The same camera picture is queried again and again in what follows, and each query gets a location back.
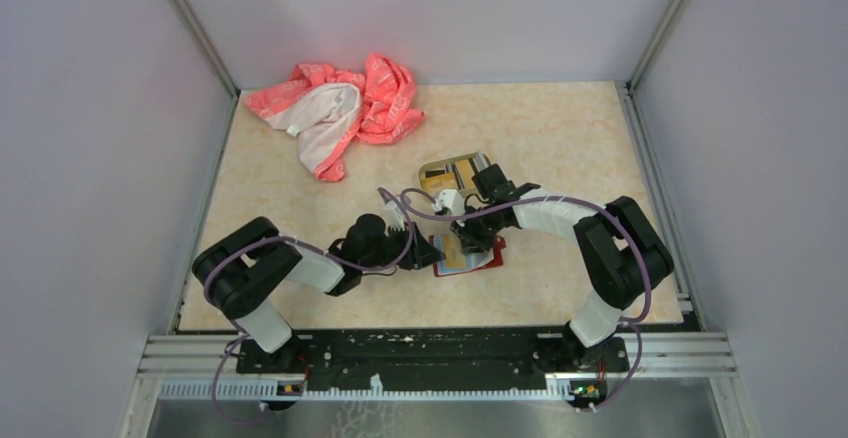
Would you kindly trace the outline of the red card holder wallet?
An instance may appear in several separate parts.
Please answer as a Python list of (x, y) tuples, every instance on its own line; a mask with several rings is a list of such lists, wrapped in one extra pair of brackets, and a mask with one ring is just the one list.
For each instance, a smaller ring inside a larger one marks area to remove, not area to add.
[[(440, 233), (431, 235), (429, 241), (436, 248), (441, 250)], [(433, 274), (436, 277), (448, 277), (461, 274), (473, 273), (476, 271), (498, 268), (504, 264), (503, 250), (506, 248), (505, 240), (497, 236), (494, 248), (487, 253), (464, 253), (466, 257), (466, 267), (464, 269), (445, 269), (443, 261), (432, 265)]]

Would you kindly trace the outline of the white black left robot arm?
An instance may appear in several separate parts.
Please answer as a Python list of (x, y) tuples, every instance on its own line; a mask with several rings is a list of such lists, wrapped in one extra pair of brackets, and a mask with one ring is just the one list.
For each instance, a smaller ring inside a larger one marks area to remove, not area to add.
[(263, 362), (285, 372), (297, 364), (300, 346), (270, 300), (284, 281), (341, 296), (366, 274), (419, 270), (444, 258), (416, 223), (390, 226), (376, 214), (359, 216), (326, 250), (284, 236), (258, 217), (202, 251), (191, 272), (207, 302), (261, 349)]

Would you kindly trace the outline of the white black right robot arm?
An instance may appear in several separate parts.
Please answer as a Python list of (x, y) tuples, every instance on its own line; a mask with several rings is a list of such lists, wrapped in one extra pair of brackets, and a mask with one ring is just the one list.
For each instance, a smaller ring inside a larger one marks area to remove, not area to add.
[(498, 165), (477, 172), (473, 182), (479, 207), (453, 189), (439, 192), (433, 207), (452, 217), (451, 230), (464, 251), (490, 250), (506, 228), (540, 231), (578, 246), (592, 290), (565, 324), (563, 356), (576, 370), (590, 369), (602, 356), (602, 343), (625, 323), (628, 308), (642, 304), (633, 324), (648, 316), (654, 289), (675, 269), (668, 248), (629, 196), (599, 206), (535, 183), (516, 185)]

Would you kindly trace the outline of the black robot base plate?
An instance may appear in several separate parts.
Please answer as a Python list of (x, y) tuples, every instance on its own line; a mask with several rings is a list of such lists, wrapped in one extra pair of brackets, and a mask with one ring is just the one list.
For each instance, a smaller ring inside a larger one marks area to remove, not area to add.
[(575, 354), (564, 327), (314, 329), (298, 331), (284, 349), (263, 352), (245, 341), (236, 370), (302, 374), (307, 390), (363, 390), (377, 375), (390, 391), (541, 389), (549, 373), (607, 378), (631, 361), (623, 339)]

